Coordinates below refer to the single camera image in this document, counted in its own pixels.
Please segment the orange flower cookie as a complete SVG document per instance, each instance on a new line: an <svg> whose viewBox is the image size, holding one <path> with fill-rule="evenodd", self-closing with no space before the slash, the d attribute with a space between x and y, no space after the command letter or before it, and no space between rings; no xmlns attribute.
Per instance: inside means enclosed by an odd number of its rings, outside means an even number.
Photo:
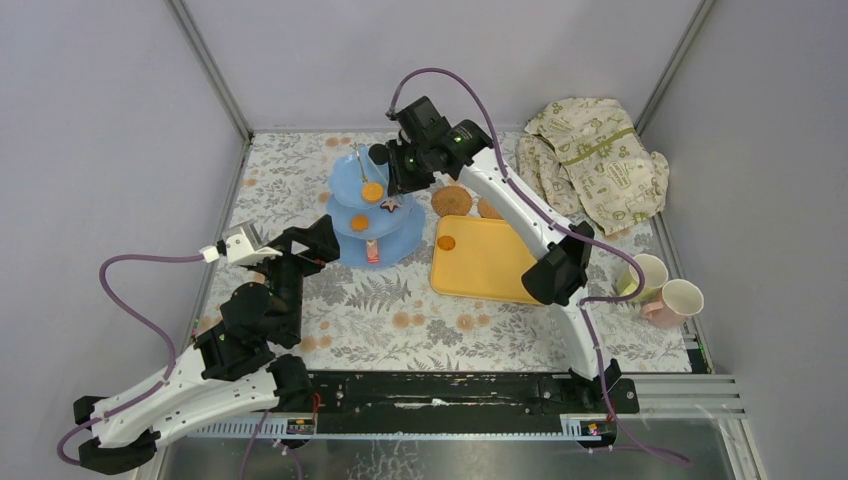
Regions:
<svg viewBox="0 0 848 480"><path fill-rule="evenodd" d="M358 214L351 218L350 228L353 232L364 232L370 226L370 220L367 215Z"/></svg>

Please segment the pink cake slice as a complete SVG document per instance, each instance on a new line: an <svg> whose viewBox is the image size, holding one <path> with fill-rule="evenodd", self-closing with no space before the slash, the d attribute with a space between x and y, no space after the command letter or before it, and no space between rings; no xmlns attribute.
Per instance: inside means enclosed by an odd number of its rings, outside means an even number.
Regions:
<svg viewBox="0 0 848 480"><path fill-rule="evenodd" d="M380 262L380 251L378 241L370 239L365 241L366 262L369 265L376 265Z"/></svg>

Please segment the blue three-tier cake stand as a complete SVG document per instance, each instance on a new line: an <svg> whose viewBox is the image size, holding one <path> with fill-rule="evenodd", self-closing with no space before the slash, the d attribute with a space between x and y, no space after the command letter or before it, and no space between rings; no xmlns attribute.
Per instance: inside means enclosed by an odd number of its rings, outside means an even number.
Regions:
<svg viewBox="0 0 848 480"><path fill-rule="evenodd" d="M423 207L410 195L403 198L403 206L394 213L379 208L390 196L385 190L381 201L373 204L361 197L362 186L370 182L366 173L366 161L370 159L368 147L356 144L353 151L333 165L328 186L330 198L326 211L332 218L333 227L340 245L340 262L348 267L362 269L388 268L412 254L420 245L426 223ZM363 214L370 220L364 232L353 232L350 220ZM366 262L365 241L376 239L379 245L380 262Z"/></svg>

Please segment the woven rattan coaster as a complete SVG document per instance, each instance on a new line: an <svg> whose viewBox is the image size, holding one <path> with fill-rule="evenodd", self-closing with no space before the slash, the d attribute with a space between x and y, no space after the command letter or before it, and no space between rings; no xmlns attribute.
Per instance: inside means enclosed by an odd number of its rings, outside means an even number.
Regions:
<svg viewBox="0 0 848 480"><path fill-rule="evenodd" d="M503 217L497 211L497 209L486 199L480 198L477 201L477 211L481 218L502 220Z"/></svg>
<svg viewBox="0 0 848 480"><path fill-rule="evenodd" d="M440 217L466 216L473 205L471 195L460 186L445 186L435 191L431 206Z"/></svg>

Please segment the orange waffle cookie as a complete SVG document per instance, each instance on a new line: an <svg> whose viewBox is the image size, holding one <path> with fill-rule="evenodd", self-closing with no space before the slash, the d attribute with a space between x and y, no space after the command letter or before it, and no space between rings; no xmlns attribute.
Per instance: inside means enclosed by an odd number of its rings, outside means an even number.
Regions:
<svg viewBox="0 0 848 480"><path fill-rule="evenodd" d="M362 199L369 204L381 201L384 194L384 187L378 182L366 182L361 189Z"/></svg>

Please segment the star shaped cookie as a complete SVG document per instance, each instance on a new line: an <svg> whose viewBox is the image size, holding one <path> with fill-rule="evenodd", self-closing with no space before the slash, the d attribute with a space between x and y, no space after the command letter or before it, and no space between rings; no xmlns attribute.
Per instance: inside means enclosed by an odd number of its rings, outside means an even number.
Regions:
<svg viewBox="0 0 848 480"><path fill-rule="evenodd" d="M379 208L387 211L388 213L394 213L396 210L400 209L403 206L403 198L401 196L389 197L384 200Z"/></svg>

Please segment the yellow serving tray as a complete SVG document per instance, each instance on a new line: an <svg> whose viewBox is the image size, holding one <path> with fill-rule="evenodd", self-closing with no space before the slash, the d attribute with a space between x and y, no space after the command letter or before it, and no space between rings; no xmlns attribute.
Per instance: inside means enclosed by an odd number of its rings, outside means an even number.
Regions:
<svg viewBox="0 0 848 480"><path fill-rule="evenodd" d="M536 263L524 242L504 220L445 216L437 238L453 236L456 248L441 251L435 244L430 272L438 293L508 303L536 305L522 275Z"/></svg>

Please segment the black round cookie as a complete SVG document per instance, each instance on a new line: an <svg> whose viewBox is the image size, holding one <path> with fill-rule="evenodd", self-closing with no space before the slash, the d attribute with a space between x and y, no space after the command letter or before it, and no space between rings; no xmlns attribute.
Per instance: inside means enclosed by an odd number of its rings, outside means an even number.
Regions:
<svg viewBox="0 0 848 480"><path fill-rule="evenodd" d="M384 144L373 144L368 149L369 158L376 165L385 165L389 161L389 150Z"/></svg>

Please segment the light blue tongs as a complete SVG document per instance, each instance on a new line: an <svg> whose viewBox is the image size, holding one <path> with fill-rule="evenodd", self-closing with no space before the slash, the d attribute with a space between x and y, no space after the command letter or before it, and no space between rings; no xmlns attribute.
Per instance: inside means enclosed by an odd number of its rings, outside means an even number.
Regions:
<svg viewBox="0 0 848 480"><path fill-rule="evenodd" d="M387 164L378 165L373 160L366 161L366 173L370 182L378 183L385 190L388 189L390 173Z"/></svg>

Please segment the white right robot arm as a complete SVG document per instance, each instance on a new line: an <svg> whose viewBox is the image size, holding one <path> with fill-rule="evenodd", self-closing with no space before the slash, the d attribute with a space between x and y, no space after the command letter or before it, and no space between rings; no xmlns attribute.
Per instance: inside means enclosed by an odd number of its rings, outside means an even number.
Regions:
<svg viewBox="0 0 848 480"><path fill-rule="evenodd" d="M471 120L456 125L422 96L403 109L389 107L386 116L398 126L398 137L373 153L389 169L390 195L429 188L437 175L447 175L488 201L523 241L535 262L522 276L531 296L551 309L569 350L575 402L597 412L613 398L602 374L608 368L603 346L586 312L588 263L598 245L586 223L571 223L557 214L503 159L496 134Z"/></svg>

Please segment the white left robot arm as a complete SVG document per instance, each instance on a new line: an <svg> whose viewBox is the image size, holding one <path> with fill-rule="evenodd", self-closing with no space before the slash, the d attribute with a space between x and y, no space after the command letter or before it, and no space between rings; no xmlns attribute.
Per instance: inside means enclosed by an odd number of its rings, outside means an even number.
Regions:
<svg viewBox="0 0 848 480"><path fill-rule="evenodd" d="M165 367L111 397L83 396L73 404L76 435L91 439L77 458L57 446L61 460L104 475L134 470L172 442L207 425L256 410L318 409L318 395L302 358L276 356L272 346L291 349L301 341L303 283L340 257L332 219L288 227L264 242L250 222L226 230L215 244L193 256L124 254L107 259L98 272L107 295L164 340ZM220 307L221 320L177 352L164 330L128 307L111 289L108 268L122 261L226 263L262 275L236 288Z"/></svg>

